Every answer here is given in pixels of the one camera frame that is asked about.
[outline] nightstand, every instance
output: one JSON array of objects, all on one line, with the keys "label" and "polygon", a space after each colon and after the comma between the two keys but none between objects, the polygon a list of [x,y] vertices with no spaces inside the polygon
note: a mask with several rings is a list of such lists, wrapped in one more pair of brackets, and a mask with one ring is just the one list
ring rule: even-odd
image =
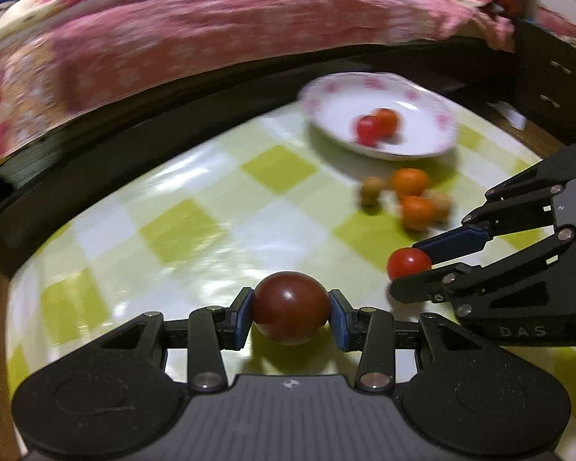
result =
[{"label": "nightstand", "polygon": [[576,143],[576,48],[532,23],[515,23],[516,107],[564,144]]}]

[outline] brown nut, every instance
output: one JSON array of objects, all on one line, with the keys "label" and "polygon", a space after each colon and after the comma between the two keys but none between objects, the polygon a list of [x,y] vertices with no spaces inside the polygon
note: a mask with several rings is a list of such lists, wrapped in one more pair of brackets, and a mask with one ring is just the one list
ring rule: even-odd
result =
[{"label": "brown nut", "polygon": [[435,220],[437,222],[446,222],[452,209],[452,199],[444,192],[434,191],[429,195],[429,201],[435,208]]},{"label": "brown nut", "polygon": [[365,206],[378,204],[379,195],[385,188],[386,182],[380,177],[366,177],[361,187],[361,201]]}]

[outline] bedspread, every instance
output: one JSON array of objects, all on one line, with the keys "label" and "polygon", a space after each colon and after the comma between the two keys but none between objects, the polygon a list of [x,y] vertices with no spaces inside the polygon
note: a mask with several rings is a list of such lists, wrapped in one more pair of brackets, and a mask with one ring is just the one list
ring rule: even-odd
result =
[{"label": "bedspread", "polygon": [[85,112],[231,64],[442,40],[469,22],[511,48],[510,22],[478,9],[490,0],[39,1],[0,26],[0,159]]}]

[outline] tabletop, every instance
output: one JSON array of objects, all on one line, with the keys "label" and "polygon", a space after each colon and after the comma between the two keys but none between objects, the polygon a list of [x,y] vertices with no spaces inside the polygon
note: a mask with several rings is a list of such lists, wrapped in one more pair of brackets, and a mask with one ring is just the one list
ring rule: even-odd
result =
[{"label": "tabletop", "polygon": [[[15,275],[7,331],[11,394],[31,372],[148,310],[167,320],[196,308],[228,306],[244,286],[281,270],[340,289],[355,307],[453,318],[445,304],[400,304],[387,295],[386,261],[420,236],[406,232],[390,194],[382,212],[359,207],[359,182],[401,166],[426,170],[455,202],[449,227],[484,202],[495,184],[539,158],[458,104],[458,146],[438,158],[379,161],[346,151],[307,125],[289,104],[239,125],[99,201],[57,231]],[[442,229],[432,229],[437,234]],[[496,238],[466,263],[487,265],[544,238],[532,230]],[[573,416],[558,454],[576,460],[576,348],[510,348],[559,379]],[[280,347],[252,326],[240,352],[223,352],[238,373],[353,377],[358,355],[342,354],[328,329],[299,347]],[[186,351],[169,353],[166,371],[186,378]],[[415,372],[400,354],[397,379]]]}]

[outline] plate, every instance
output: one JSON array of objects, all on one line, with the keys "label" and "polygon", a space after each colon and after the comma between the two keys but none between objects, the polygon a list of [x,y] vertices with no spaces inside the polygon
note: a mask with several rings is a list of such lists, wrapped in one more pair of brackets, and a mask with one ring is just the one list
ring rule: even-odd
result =
[{"label": "plate", "polygon": [[[444,98],[390,73],[322,76],[299,93],[307,120],[347,149],[386,160],[428,158],[456,144],[455,114]],[[376,147],[356,142],[356,122],[380,107],[395,110],[399,131]]]}]

